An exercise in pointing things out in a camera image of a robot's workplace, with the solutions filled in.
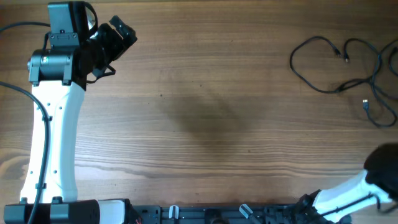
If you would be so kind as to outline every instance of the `wooden table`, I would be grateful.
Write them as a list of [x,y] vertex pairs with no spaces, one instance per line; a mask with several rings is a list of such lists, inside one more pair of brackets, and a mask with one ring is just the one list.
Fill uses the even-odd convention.
[[[135,205],[292,203],[356,175],[398,129],[377,129],[390,114],[367,85],[318,93],[290,70],[298,44],[324,35],[340,49],[350,37],[379,49],[396,38],[390,1],[137,2],[93,5],[100,23],[117,14],[138,36],[117,70],[87,88],[78,120],[75,173],[80,200],[129,198]],[[45,5],[4,6],[0,25],[48,21]],[[0,35],[0,80],[30,90],[26,61],[46,27]],[[330,89],[371,73],[375,56],[349,47],[351,63],[324,42],[295,64]],[[398,93],[384,69],[380,85]],[[0,88],[0,210],[18,202],[32,140],[32,102]],[[374,207],[355,223],[397,223]]]

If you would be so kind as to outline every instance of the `wood grain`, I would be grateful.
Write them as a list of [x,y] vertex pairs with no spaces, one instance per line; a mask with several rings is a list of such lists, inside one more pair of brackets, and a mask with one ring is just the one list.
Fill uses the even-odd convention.
[[[140,205],[292,203],[358,173],[398,129],[368,86],[339,95],[310,89],[289,69],[294,47],[324,35],[376,47],[396,38],[393,1],[215,1],[94,4],[99,21],[114,14],[137,31],[134,44],[88,86],[76,141],[79,199],[129,198]],[[4,6],[0,26],[48,21],[45,5]],[[25,89],[26,61],[45,27],[0,36],[0,80]],[[351,63],[323,42],[297,52],[297,70],[320,88],[369,75],[374,55],[349,47]],[[380,85],[397,93],[387,69]],[[0,88],[0,200],[15,203],[30,156],[32,102]],[[396,223],[397,215],[355,214],[355,223]]]

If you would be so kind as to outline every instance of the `black cable wire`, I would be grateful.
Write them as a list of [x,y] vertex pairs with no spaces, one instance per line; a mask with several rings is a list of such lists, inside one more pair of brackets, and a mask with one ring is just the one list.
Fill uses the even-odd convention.
[[97,82],[97,80],[99,80],[100,78],[116,74],[116,70],[112,66],[108,65],[106,68],[109,69],[110,72],[104,72],[103,74],[97,76],[95,80],[93,80],[93,81],[87,80],[86,83],[87,84],[93,84],[93,83]]
[[[373,46],[373,44],[370,44],[369,42],[367,42],[367,41],[365,41],[365,40],[361,40],[361,39],[358,39],[358,38],[351,38],[351,39],[348,39],[348,40],[345,42],[344,48],[343,48],[343,53],[344,53],[344,54],[343,54],[343,59],[345,60],[345,62],[349,62],[349,56],[348,56],[348,53],[347,53],[347,46],[348,46],[348,44],[349,44],[350,42],[354,42],[354,41],[361,42],[361,43],[365,44],[366,46],[368,46],[368,47],[377,55],[377,62],[376,62],[376,64],[375,64],[375,67],[374,67],[374,70],[373,70],[371,76],[369,76],[369,77],[367,77],[367,78],[354,78],[354,79],[352,79],[352,80],[348,80],[348,81],[342,83],[342,84],[341,84],[338,88],[336,88],[335,90],[320,90],[320,89],[318,89],[317,87],[313,86],[308,80],[306,80],[302,75],[300,75],[300,74],[294,69],[294,66],[293,66],[293,56],[294,56],[294,53],[295,53],[298,49],[300,49],[301,47],[303,47],[304,45],[308,44],[309,42],[311,42],[311,41],[313,41],[313,40],[317,40],[317,39],[325,40],[326,42],[328,42],[328,43],[330,44],[330,46],[333,48],[333,50],[335,51],[335,54],[337,54],[337,56],[340,56],[340,55],[341,55],[341,54],[340,54],[340,51],[336,48],[336,46],[334,46],[334,45],[330,42],[330,40],[328,40],[328,39],[326,39],[326,38],[324,38],[324,37],[321,37],[321,36],[311,37],[311,38],[309,38],[308,40],[304,41],[302,44],[300,44],[298,47],[296,47],[296,48],[292,51],[292,53],[290,54],[289,63],[290,63],[290,68],[292,69],[292,71],[293,71],[299,78],[301,78],[309,87],[313,88],[314,90],[316,90],[316,91],[318,91],[318,92],[320,92],[320,93],[341,93],[342,91],[349,90],[350,88],[354,88],[354,87],[356,87],[356,86],[358,86],[358,85],[361,85],[361,84],[363,84],[363,83],[369,84],[370,87],[371,87],[371,89],[372,89],[372,93],[373,93],[374,97],[376,98],[376,100],[377,100],[378,102],[380,102],[381,105],[383,105],[385,108],[387,108],[387,110],[389,110],[389,111],[391,112],[391,114],[392,114],[393,117],[394,117],[394,120],[393,120],[391,123],[389,123],[389,124],[380,124],[380,123],[376,122],[376,121],[372,118],[372,116],[370,115],[370,112],[369,112],[369,102],[368,102],[367,100],[364,100],[364,101],[363,101],[363,108],[364,108],[364,110],[365,110],[365,112],[366,112],[366,115],[367,115],[367,117],[368,117],[368,120],[370,120],[370,122],[372,122],[372,124],[375,125],[375,126],[378,127],[378,128],[389,128],[389,127],[395,125],[396,122],[397,122],[397,120],[398,120],[397,113],[395,112],[395,110],[393,110],[393,109],[392,109],[392,108],[391,108],[391,107],[378,95],[378,93],[380,93],[382,96],[384,96],[384,97],[386,97],[386,98],[388,98],[388,99],[390,99],[390,100],[398,100],[398,97],[394,97],[394,96],[391,96],[391,95],[387,94],[385,91],[382,90],[381,87],[377,86],[377,85],[376,85],[376,77],[377,77],[377,75],[378,75],[378,73],[380,72],[381,67],[382,67],[382,57],[381,57],[381,54],[382,54],[384,51],[386,51],[386,49],[387,49],[388,47],[390,47],[392,44],[394,44],[396,41],[398,41],[398,39],[397,39],[397,40],[393,40],[392,42],[388,43],[380,52],[377,51],[377,49],[375,48],[375,46]],[[395,50],[392,51],[392,53],[390,54],[390,57],[389,57],[389,62],[388,62],[388,63],[389,63],[389,66],[390,66],[390,70],[391,70],[391,72],[393,72],[393,73],[395,72],[395,70],[393,69],[393,67],[392,67],[392,65],[391,65],[391,60],[392,60],[394,54],[396,53],[396,51],[395,51]]]
[[391,213],[391,212],[393,212],[393,211],[395,211],[395,210],[398,209],[398,203],[396,203],[395,205],[391,206],[390,208],[388,208],[388,209],[386,209],[386,210],[381,210],[380,198],[379,198],[376,194],[369,194],[369,195],[367,195],[367,196],[365,196],[365,197],[362,197],[362,198],[360,198],[360,199],[357,199],[357,200],[355,200],[354,202],[351,202],[351,203],[349,203],[349,204],[347,204],[347,205],[345,205],[345,206],[342,206],[342,207],[340,207],[340,208],[336,208],[336,209],[331,210],[331,211],[329,211],[329,212],[325,212],[325,213],[319,214],[319,215],[315,216],[315,217],[312,219],[312,221],[310,221],[310,223],[311,223],[311,222],[314,222],[315,220],[317,220],[317,219],[319,219],[319,218],[321,218],[321,217],[325,217],[325,216],[330,215],[330,214],[333,214],[333,213],[338,213],[338,212],[340,212],[340,211],[342,211],[342,210],[344,210],[344,209],[347,209],[347,208],[349,208],[349,207],[351,207],[351,206],[353,206],[353,205],[356,205],[356,204],[358,204],[358,203],[361,203],[361,202],[363,202],[363,201],[365,201],[365,200],[367,200],[367,199],[371,199],[371,198],[375,198],[375,199],[376,199],[376,208],[377,208],[377,211],[378,211],[380,214],[387,215],[387,214],[389,214],[389,213]]
[[5,27],[0,28],[0,33],[5,31],[6,29],[10,29],[10,28],[17,27],[17,26],[25,26],[25,25],[35,25],[35,26],[50,27],[50,24],[44,23],[44,22],[16,22],[16,23],[9,24],[9,25],[7,25]]
[[314,90],[320,92],[320,93],[339,93],[340,90],[339,89],[335,89],[335,90],[320,90],[317,87],[313,86],[309,81],[307,81],[303,76],[301,76],[295,69],[293,66],[293,56],[294,53],[296,53],[296,51],[298,51],[298,49],[302,48],[304,45],[306,45],[307,43],[313,41],[313,40],[324,40],[326,42],[328,42],[328,44],[332,47],[332,49],[334,50],[335,54],[340,57],[341,53],[340,51],[337,49],[337,47],[330,42],[330,40],[321,37],[321,36],[315,36],[315,37],[311,37],[308,40],[304,41],[302,44],[300,44],[298,47],[296,47],[292,53],[290,54],[290,58],[289,58],[289,65],[290,65],[290,69],[292,69],[292,71],[296,74],[296,76],[298,76],[299,78],[301,78],[308,86],[310,86],[311,88],[313,88]]
[[392,64],[391,64],[392,58],[395,56],[395,54],[396,54],[397,52],[398,52],[397,47],[394,47],[394,48],[392,49],[392,52],[390,53],[390,56],[388,56],[388,67],[389,67],[390,71],[391,71],[395,76],[398,77],[398,73],[395,71],[395,69],[392,67]]
[[49,35],[51,34],[51,32],[47,32],[45,35],[44,35],[44,44],[43,44],[43,50],[45,50],[45,48],[47,47],[47,41],[49,41]]
[[48,156],[48,152],[49,152],[49,141],[50,141],[50,121],[49,121],[49,115],[47,113],[47,110],[44,108],[43,104],[31,93],[29,93],[28,91],[19,88],[18,86],[14,86],[8,83],[4,83],[0,81],[0,85],[13,89],[15,91],[18,91],[20,93],[25,94],[26,96],[28,96],[30,99],[33,100],[33,102],[36,103],[37,107],[41,110],[42,114],[43,114],[43,120],[44,120],[44,149],[43,149],[43,158],[42,158],[42,165],[40,168],[40,174],[39,174],[39,183],[37,186],[37,193],[36,193],[36,198],[35,198],[35,202],[33,204],[33,209],[30,213],[30,217],[29,217],[29,221],[28,224],[32,224],[35,218],[35,214],[37,212],[38,206],[39,206],[39,202],[40,202],[40,198],[42,196],[42,192],[43,192],[43,185],[44,185],[44,175],[45,175],[45,167],[47,165],[47,156]]

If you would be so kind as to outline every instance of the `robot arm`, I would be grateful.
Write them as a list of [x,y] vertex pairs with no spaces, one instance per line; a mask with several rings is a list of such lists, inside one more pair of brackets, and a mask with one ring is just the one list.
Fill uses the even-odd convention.
[[[64,202],[77,200],[75,182],[76,127],[85,91],[76,83],[62,85],[62,81],[40,82],[32,93],[42,102],[50,116],[50,148],[45,171],[45,188],[40,203],[51,203],[53,197]],[[20,201],[34,203],[44,148],[42,113],[34,105],[34,128],[30,162]]]
[[369,155],[364,170],[328,190],[304,195],[296,213],[319,223],[339,222],[344,216],[370,205],[398,201],[398,144],[384,144]]

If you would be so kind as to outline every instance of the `tangled cable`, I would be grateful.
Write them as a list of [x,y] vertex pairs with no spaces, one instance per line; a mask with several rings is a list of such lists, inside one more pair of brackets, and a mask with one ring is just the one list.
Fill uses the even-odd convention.
[[[374,66],[372,75],[370,75],[367,78],[354,78],[351,80],[348,80],[344,83],[342,83],[339,87],[337,87],[334,90],[321,90],[317,87],[315,87],[314,85],[312,85],[307,79],[305,79],[302,75],[300,75],[293,66],[293,56],[294,53],[296,53],[296,51],[298,51],[298,49],[302,48],[304,45],[308,44],[309,42],[313,41],[313,40],[324,40],[326,42],[328,42],[328,44],[332,47],[334,53],[338,56],[341,57],[341,53],[340,51],[337,49],[337,47],[327,38],[324,38],[322,36],[315,36],[315,37],[311,37],[308,40],[304,41],[302,44],[300,44],[298,47],[296,47],[292,53],[290,54],[290,59],[289,59],[289,63],[290,63],[290,68],[292,69],[292,71],[296,74],[296,76],[298,76],[299,78],[301,78],[308,86],[310,86],[311,88],[313,88],[314,90],[320,92],[320,93],[328,93],[328,94],[332,94],[332,93],[341,93],[342,91],[345,90],[349,90],[350,88],[354,88],[358,85],[361,85],[363,83],[367,83],[368,85],[370,85],[371,89],[372,89],[372,93],[374,95],[374,97],[376,98],[376,100],[383,105],[383,107],[387,108],[387,110],[389,110],[392,114],[392,116],[394,117],[394,120],[389,123],[389,124],[381,124],[376,122],[372,116],[370,115],[369,112],[369,102],[368,100],[363,100],[363,109],[366,112],[366,115],[368,116],[368,119],[370,120],[370,122],[372,122],[372,124],[374,124],[376,127],[378,128],[389,128],[393,125],[396,124],[398,117],[397,117],[397,113],[394,109],[392,109],[385,100],[383,100],[380,96],[384,96],[389,100],[398,100],[398,96],[391,96],[390,94],[386,93],[381,87],[376,85],[376,77],[378,75],[378,73],[380,72],[380,69],[382,67],[382,57],[381,55],[392,45],[394,44],[396,41],[398,41],[398,39],[393,40],[392,42],[390,42],[389,44],[387,44],[380,52],[375,48],[375,46],[373,46],[373,44],[370,44],[369,42],[365,41],[365,40],[361,40],[358,38],[350,38],[348,39],[345,43],[344,43],[344,47],[343,47],[343,59],[345,60],[345,62],[349,62],[349,56],[347,53],[347,46],[350,42],[360,42],[365,44],[366,46],[368,46],[376,55],[377,55],[377,62],[376,65]],[[391,62],[392,59],[394,58],[395,54],[398,52],[397,47],[394,47],[392,52],[390,53],[390,56],[388,58],[388,65],[389,65],[389,70],[396,76],[398,77],[398,73],[394,70],[394,67],[392,66]]]

